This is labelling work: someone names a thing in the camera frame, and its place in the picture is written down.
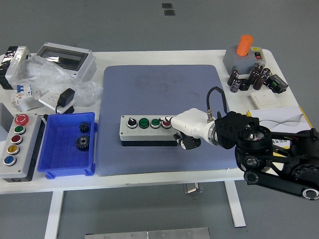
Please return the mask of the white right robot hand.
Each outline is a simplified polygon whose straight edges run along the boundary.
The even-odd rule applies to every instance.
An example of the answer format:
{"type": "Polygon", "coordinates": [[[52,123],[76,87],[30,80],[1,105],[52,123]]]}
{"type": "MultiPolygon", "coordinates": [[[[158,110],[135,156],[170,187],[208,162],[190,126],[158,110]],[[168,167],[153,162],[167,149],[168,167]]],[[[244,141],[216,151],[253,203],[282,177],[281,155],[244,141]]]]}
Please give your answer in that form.
{"type": "Polygon", "coordinates": [[[160,120],[170,123],[177,130],[174,134],[176,142],[185,150],[191,150],[201,145],[201,139],[215,144],[215,118],[211,110],[203,112],[192,108],[173,117],[161,117],[160,120]]]}

